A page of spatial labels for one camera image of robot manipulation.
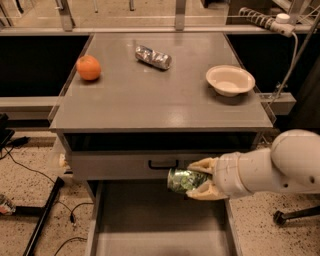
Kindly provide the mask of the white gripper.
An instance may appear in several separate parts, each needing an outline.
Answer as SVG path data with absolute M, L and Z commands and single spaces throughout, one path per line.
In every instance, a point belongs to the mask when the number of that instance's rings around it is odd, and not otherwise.
M 244 186 L 239 174 L 240 153 L 223 154 L 217 158 L 204 158 L 188 165 L 187 169 L 207 174 L 214 173 L 214 184 L 204 183 L 187 191 L 189 198 L 201 201 L 216 201 L 249 196 L 251 192 Z

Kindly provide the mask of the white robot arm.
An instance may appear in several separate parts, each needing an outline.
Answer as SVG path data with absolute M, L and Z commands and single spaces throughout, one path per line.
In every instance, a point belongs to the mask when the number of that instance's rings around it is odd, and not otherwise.
M 212 179 L 187 193 L 196 200 L 241 198 L 257 192 L 320 193 L 320 135 L 300 129 L 268 148 L 205 158 L 188 166 Z

